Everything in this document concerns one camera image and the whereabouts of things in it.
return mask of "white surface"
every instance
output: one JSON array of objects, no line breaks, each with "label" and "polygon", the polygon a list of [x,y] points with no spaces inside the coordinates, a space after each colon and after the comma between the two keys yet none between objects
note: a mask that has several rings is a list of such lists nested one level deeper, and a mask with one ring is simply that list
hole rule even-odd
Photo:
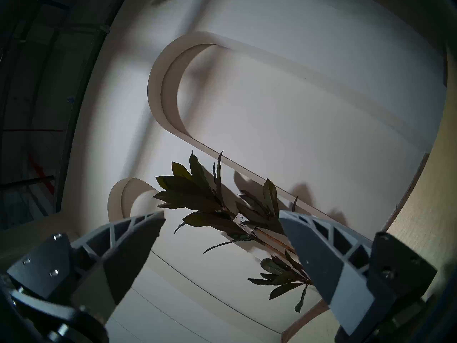
[{"label": "white surface", "polygon": [[110,343],[140,343],[141,341],[127,331],[114,318],[110,318],[105,325]]},{"label": "white surface", "polygon": [[196,105],[180,108],[189,134],[282,189],[306,185],[312,206],[341,212],[347,225],[373,238],[408,188],[424,150],[344,96],[217,46],[186,69],[178,101],[189,100],[189,84],[197,85],[217,53]]},{"label": "white surface", "polygon": [[153,198],[157,194],[156,190],[149,190],[144,192],[135,199],[132,208],[130,209],[130,216],[146,215],[155,211],[161,211],[157,205],[162,204],[163,201]]},{"label": "white surface", "polygon": [[261,342],[199,306],[148,266],[145,266],[140,272],[132,288],[159,310],[210,342]]},{"label": "white surface", "polygon": [[132,289],[124,296],[112,317],[142,342],[207,342]]}]

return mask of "curved wooden panel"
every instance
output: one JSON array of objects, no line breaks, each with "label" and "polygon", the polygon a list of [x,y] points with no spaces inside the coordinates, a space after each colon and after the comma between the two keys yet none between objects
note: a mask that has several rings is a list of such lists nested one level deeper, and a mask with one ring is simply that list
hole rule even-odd
[{"label": "curved wooden panel", "polygon": [[[184,70],[208,45],[219,45],[243,51],[256,50],[256,54],[258,53],[257,48],[212,33],[196,32],[182,36],[170,43],[156,59],[149,75],[148,102],[152,115],[164,129],[216,159],[219,156],[217,151],[188,134],[179,115],[176,101],[176,94]],[[222,157],[222,162],[259,184],[265,182],[264,178],[225,156]],[[277,187],[277,192],[278,195],[290,202],[295,199],[293,195],[279,187]],[[297,201],[297,205],[312,215],[331,220],[327,214],[300,199]]]}]

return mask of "label tag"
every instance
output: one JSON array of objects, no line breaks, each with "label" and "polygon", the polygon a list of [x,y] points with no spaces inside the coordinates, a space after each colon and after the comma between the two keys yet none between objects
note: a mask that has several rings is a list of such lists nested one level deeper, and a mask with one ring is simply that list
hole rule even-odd
[{"label": "label tag", "polygon": [[244,231],[246,231],[248,234],[251,234],[252,231],[254,231],[253,228],[249,227],[248,225],[243,225],[242,222],[248,221],[247,218],[245,218],[241,213],[238,213],[237,216],[233,219],[233,222],[237,224],[239,227],[241,227]]}]

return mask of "dark leaf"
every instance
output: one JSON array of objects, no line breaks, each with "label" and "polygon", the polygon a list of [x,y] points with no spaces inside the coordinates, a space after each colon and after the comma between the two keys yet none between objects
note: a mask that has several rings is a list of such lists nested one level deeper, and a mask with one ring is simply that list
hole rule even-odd
[{"label": "dark leaf", "polygon": [[294,201],[294,203],[293,203],[293,205],[292,205],[291,211],[295,211],[295,207],[296,207],[296,205],[297,205],[297,200],[298,200],[298,196],[295,198],[295,201]]},{"label": "dark leaf", "polygon": [[181,208],[181,206],[179,206],[177,204],[170,204],[170,203],[163,203],[163,204],[157,205],[157,207],[161,208],[161,209],[179,209],[179,208]]},{"label": "dark leaf", "polygon": [[264,210],[263,207],[260,207],[254,200],[249,198],[245,194],[240,194],[239,197],[247,202],[256,212],[258,212],[263,218],[268,219],[268,212]]},{"label": "dark leaf", "polygon": [[157,179],[157,183],[165,190],[168,189],[168,186],[165,184],[165,182],[163,181],[162,177],[156,177],[155,179]]},{"label": "dark leaf", "polygon": [[254,195],[249,193],[247,190],[240,189],[239,191],[242,192],[245,197],[251,199],[252,202],[256,203],[257,207],[261,208],[263,213],[269,214],[268,208],[265,207],[265,205],[258,198],[256,198]]},{"label": "dark leaf", "polygon": [[284,235],[284,230],[282,229],[282,225],[279,222],[279,219],[277,219],[277,218],[272,218],[271,220],[268,221],[268,228],[273,232]]},{"label": "dark leaf", "polygon": [[254,279],[254,278],[248,278],[248,280],[251,283],[257,284],[257,285],[272,285],[271,280],[264,280],[264,279]]},{"label": "dark leaf", "polygon": [[287,284],[281,285],[270,293],[270,300],[274,299],[282,294],[285,294],[289,290],[295,289],[296,287],[298,287],[300,285],[303,285],[303,283],[287,283]]},{"label": "dark leaf", "polygon": [[179,226],[176,228],[175,233],[176,233],[176,231],[178,231],[178,230],[179,230],[181,227],[183,227],[184,225],[185,225],[185,222],[183,222],[181,225],[179,225]]},{"label": "dark leaf", "polygon": [[303,289],[302,297],[300,298],[300,301],[298,302],[298,304],[295,305],[295,312],[300,313],[300,311],[302,309],[302,306],[303,306],[303,300],[305,298],[305,294],[306,294],[306,289],[307,288],[308,288],[308,284],[306,284],[305,288]]},{"label": "dark leaf", "polygon": [[253,239],[247,234],[244,234],[244,235],[233,234],[233,236],[231,236],[231,238],[233,238],[234,240],[240,240],[240,241],[251,241]]},{"label": "dark leaf", "polygon": [[276,274],[260,273],[260,275],[267,280],[274,280],[275,278],[278,277],[278,275],[276,275]]},{"label": "dark leaf", "polygon": [[303,271],[303,267],[300,263],[294,261],[292,259],[292,257],[290,256],[289,252],[287,252],[287,250],[284,250],[285,254],[286,254],[286,259],[287,261],[292,265],[292,267],[294,267],[296,270],[298,270],[300,272],[301,275],[303,275],[304,277],[308,277],[306,275],[306,273]]},{"label": "dark leaf", "polygon": [[290,268],[285,262],[280,260],[276,256],[272,256],[272,261],[275,262],[278,266],[280,266],[282,269],[287,270],[289,272],[292,272],[292,268]]},{"label": "dark leaf", "polygon": [[211,196],[212,189],[209,186],[208,180],[206,179],[203,166],[198,162],[198,158],[194,155],[193,152],[189,158],[189,163],[191,165],[193,181],[203,190],[206,195]]},{"label": "dark leaf", "polygon": [[262,215],[260,215],[255,210],[248,208],[246,205],[240,202],[236,202],[236,207],[238,211],[249,221],[255,221],[268,226],[268,219],[263,218]]},{"label": "dark leaf", "polygon": [[270,258],[265,258],[260,262],[260,266],[266,270],[268,273],[281,275],[285,272],[283,268],[278,266],[275,262],[273,262]]},{"label": "dark leaf", "polygon": [[237,239],[237,240],[232,240],[232,241],[229,241],[229,242],[219,243],[218,245],[209,247],[205,252],[203,252],[203,254],[205,254],[206,252],[212,250],[213,248],[220,247],[220,246],[223,246],[223,245],[228,245],[229,243],[234,243],[234,242],[238,242],[238,241],[245,241],[245,240],[244,239]]},{"label": "dark leaf", "polygon": [[275,280],[273,280],[273,285],[284,285],[285,283],[289,283],[295,281],[295,275],[292,272],[284,272],[280,276],[278,276]]},{"label": "dark leaf", "polygon": [[172,162],[171,170],[173,171],[174,176],[184,177],[187,178],[189,181],[193,181],[191,174],[183,165],[181,165],[181,163]]},{"label": "dark leaf", "polygon": [[174,208],[188,208],[191,210],[200,211],[217,211],[222,209],[214,198],[183,195],[172,190],[159,192],[153,197],[159,200],[163,200],[166,203],[172,204]]},{"label": "dark leaf", "polygon": [[219,200],[222,202],[222,205],[225,207],[224,199],[222,197],[222,184],[221,184],[221,159],[222,159],[222,152],[219,154],[218,157],[218,169],[216,171],[216,193],[218,194]]},{"label": "dark leaf", "polygon": [[279,208],[276,186],[269,179],[267,179],[263,185],[263,196],[271,213],[274,214],[275,217],[278,217]]},{"label": "dark leaf", "polygon": [[184,195],[205,196],[205,193],[194,182],[181,176],[160,176],[156,177],[159,184],[165,185],[166,190],[172,190]]},{"label": "dark leaf", "polygon": [[219,231],[224,231],[231,234],[246,234],[233,221],[222,219],[214,214],[204,213],[201,211],[189,214],[182,220],[190,226],[211,226]]},{"label": "dark leaf", "polygon": [[212,164],[212,176],[214,177],[214,185],[218,184],[218,176],[216,175],[216,164]]}]

